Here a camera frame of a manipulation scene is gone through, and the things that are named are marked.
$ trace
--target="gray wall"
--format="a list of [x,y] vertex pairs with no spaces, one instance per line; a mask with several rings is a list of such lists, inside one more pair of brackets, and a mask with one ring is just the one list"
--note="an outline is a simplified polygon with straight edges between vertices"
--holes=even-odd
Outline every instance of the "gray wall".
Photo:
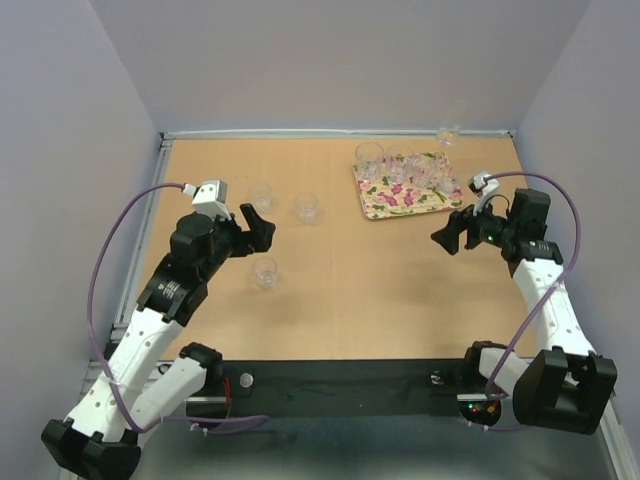
[[91,0],[161,131],[517,126],[588,0]]
[[[78,399],[87,282],[118,211],[150,182],[157,135],[86,0],[1,2],[0,65],[0,476],[57,478],[40,432]],[[134,224],[99,282],[103,338]]]
[[[584,223],[569,287],[585,332],[615,359],[614,405],[640,458],[640,4],[593,0],[519,128],[525,168],[566,185]],[[573,227],[554,199],[550,234]]]

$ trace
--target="wooden table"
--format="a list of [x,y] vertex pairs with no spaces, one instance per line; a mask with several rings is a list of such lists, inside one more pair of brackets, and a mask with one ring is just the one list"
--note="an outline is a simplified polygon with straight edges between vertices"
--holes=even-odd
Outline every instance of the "wooden table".
[[[209,297],[164,357],[197,341],[233,360],[460,358],[474,340],[506,343],[526,309],[497,248],[481,245],[449,256],[429,235],[449,213],[372,221],[364,217],[351,166],[362,139],[176,140],[165,181],[229,184],[227,205],[239,214],[249,186],[266,181],[277,225],[275,290],[251,277],[258,258],[230,259],[209,283]],[[375,140],[439,151],[433,138]],[[462,138],[447,150],[461,183],[481,170],[519,170],[510,139]],[[501,179],[510,198],[524,180]],[[319,223],[302,225],[293,199],[313,192]],[[475,200],[464,187],[465,203]],[[496,201],[497,212],[503,213]],[[153,223],[143,284],[168,251],[176,221],[192,211],[187,197],[163,192]],[[517,349],[533,355],[528,332]]]

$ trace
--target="robotic arm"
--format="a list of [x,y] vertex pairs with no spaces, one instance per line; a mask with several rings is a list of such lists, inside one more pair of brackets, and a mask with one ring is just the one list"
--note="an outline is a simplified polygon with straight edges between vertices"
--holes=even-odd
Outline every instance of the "robotic arm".
[[[109,367],[131,418],[147,427],[170,415],[205,380],[222,376],[222,355],[192,343],[149,389],[142,388],[169,344],[187,326],[207,296],[207,283],[230,257],[266,252],[275,225],[262,220],[253,206],[240,210],[249,226],[242,229],[226,205],[227,185],[220,180],[185,186],[195,212],[182,217],[162,259],[138,298],[122,342]],[[42,440],[56,462],[87,479],[126,479],[140,460],[137,434],[128,425],[103,372],[89,393],[64,420],[51,420]]]
[[[531,312],[547,290],[556,289],[533,320],[538,355],[528,363],[511,353],[495,383],[513,397],[516,419],[576,433],[594,433],[613,392],[617,370],[612,360],[596,355],[584,336],[564,283],[558,245],[544,239],[551,200],[543,192],[516,189],[506,218],[494,215],[491,199],[499,183],[487,172],[474,176],[469,187],[479,201],[451,213],[445,228],[431,238],[451,255],[459,250],[459,235],[467,232],[465,248],[485,242],[501,249],[509,272]],[[466,375],[489,378],[505,346],[475,342],[465,356]]]

